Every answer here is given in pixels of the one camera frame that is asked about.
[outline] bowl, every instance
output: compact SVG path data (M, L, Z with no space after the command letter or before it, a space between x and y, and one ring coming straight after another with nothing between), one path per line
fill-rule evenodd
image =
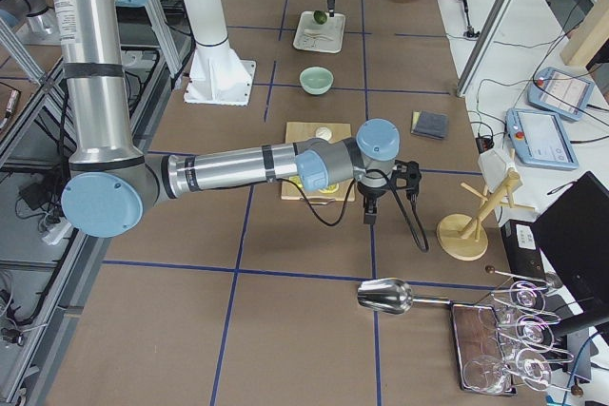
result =
M305 68L301 73L301 86L311 95L326 93L334 83L332 72L323 67Z

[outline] device screen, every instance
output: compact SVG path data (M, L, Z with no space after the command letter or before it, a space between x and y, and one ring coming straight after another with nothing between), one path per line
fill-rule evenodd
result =
M540 100L562 111L577 114L589 83L557 70L552 72L546 82Z
M573 162L554 116L541 113L519 113L529 153L533 159L549 162Z

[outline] computer monitor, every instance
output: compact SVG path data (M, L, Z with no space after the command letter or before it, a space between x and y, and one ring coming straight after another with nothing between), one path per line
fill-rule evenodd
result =
M609 330L609 190L586 172L531 226L535 241L584 313L555 328ZM604 336L609 343L609 336Z

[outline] cutting board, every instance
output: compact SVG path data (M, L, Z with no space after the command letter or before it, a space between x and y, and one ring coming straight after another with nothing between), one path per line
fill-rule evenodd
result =
M285 142L294 143L308 140L309 138L315 137L315 131L319 127L327 127L332 132L332 138L330 143L336 143L345 138L351 136L351 125L350 124L337 124L337 123L287 123L285 128ZM298 177L291 179L297 184L300 183ZM343 181L336 185L330 186L327 189L316 190L314 192L305 191L304 194L308 199L312 199L315 202L343 202L346 198L349 202L355 202L355 185L349 192L348 198L346 190L349 187L351 180ZM282 199L284 200L300 200L300 192L291 184L282 183Z

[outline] blue tablet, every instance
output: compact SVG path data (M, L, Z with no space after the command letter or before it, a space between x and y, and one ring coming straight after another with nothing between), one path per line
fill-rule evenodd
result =
M593 88L594 83L590 80L548 67L535 75L535 82L529 85L529 103L554 111L565 119L578 121Z
M505 123L523 164L562 170L580 166L558 113L510 108Z

